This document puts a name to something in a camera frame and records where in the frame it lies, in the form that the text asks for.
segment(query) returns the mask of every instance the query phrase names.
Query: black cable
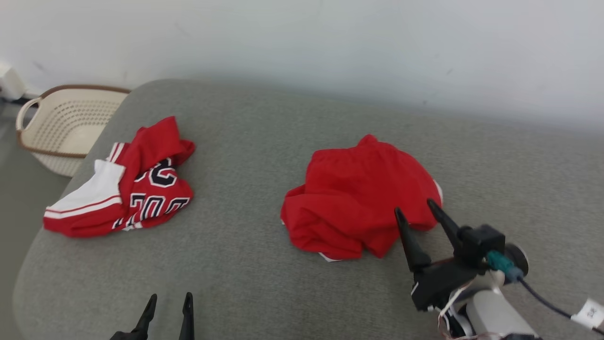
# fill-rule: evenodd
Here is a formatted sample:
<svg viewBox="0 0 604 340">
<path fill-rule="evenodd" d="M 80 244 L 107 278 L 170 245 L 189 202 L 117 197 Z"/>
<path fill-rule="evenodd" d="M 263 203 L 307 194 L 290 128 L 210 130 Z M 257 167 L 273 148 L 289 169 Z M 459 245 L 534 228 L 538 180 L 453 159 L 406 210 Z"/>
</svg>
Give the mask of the black cable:
<svg viewBox="0 0 604 340">
<path fill-rule="evenodd" d="M 552 305 L 551 303 L 549 303 L 546 299 L 544 299 L 541 295 L 537 294 L 537 292 L 535 292 L 531 286 L 529 286 L 528 283 L 526 283 L 526 281 L 524 281 L 524 279 L 518 279 L 518 281 L 524 286 L 524 288 L 526 288 L 528 290 L 529 293 L 531 293 L 531 295 L 533 295 L 539 302 L 541 302 L 543 305 L 545 305 L 547 308 L 553 310 L 554 312 L 564 316 L 567 319 L 571 319 L 571 315 L 568 314 L 567 312 L 561 310 L 560 308 Z M 604 332 L 593 327 L 591 329 L 592 331 L 600 334 L 600 335 L 604 335 Z"/>
</svg>

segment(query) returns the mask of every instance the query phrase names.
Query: red jersey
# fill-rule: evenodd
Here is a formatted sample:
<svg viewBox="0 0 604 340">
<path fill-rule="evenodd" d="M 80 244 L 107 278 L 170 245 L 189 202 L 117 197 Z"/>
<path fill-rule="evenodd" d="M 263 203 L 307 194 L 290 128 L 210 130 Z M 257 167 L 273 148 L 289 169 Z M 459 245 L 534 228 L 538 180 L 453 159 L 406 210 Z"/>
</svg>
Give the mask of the red jersey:
<svg viewBox="0 0 604 340">
<path fill-rule="evenodd" d="M 175 168 L 194 149 L 180 139 L 174 117 L 139 129 L 132 143 L 115 143 L 109 157 L 95 161 L 90 180 L 47 207 L 44 228 L 93 237 L 166 222 L 193 198 Z"/>
</svg>

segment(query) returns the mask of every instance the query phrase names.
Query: crumpled red garment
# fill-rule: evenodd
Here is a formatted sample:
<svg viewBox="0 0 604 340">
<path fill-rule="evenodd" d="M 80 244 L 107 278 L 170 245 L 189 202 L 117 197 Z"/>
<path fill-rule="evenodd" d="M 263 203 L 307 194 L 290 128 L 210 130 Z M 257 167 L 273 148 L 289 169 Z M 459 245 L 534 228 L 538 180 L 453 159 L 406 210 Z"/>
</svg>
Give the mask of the crumpled red garment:
<svg viewBox="0 0 604 340">
<path fill-rule="evenodd" d="M 302 250 L 345 260 L 360 258 L 366 248 L 382 258 L 399 237 L 395 207 L 414 229 L 437 224 L 428 198 L 442 205 L 426 169 L 369 134 L 349 149 L 315 151 L 306 183 L 285 196 L 281 220 Z"/>
</svg>

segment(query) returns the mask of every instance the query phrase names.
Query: white cable label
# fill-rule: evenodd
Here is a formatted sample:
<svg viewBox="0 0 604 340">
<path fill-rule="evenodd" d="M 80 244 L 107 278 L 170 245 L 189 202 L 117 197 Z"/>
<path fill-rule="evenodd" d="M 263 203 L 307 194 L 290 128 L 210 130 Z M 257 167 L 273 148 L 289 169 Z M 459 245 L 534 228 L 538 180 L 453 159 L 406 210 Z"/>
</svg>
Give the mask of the white cable label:
<svg viewBox="0 0 604 340">
<path fill-rule="evenodd" d="M 571 319 L 589 329 L 598 328 L 604 321 L 604 307 L 588 298 L 581 311 L 571 316 Z"/>
</svg>

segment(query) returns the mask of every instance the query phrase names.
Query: white wall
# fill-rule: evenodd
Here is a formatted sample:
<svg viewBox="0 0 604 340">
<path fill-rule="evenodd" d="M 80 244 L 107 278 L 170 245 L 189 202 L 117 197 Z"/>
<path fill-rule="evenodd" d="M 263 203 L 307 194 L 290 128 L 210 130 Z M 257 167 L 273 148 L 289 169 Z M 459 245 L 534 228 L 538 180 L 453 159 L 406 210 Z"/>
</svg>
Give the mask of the white wall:
<svg viewBox="0 0 604 340">
<path fill-rule="evenodd" d="M 33 93 L 234 76 L 604 128 L 602 0 L 2 0 Z"/>
</svg>

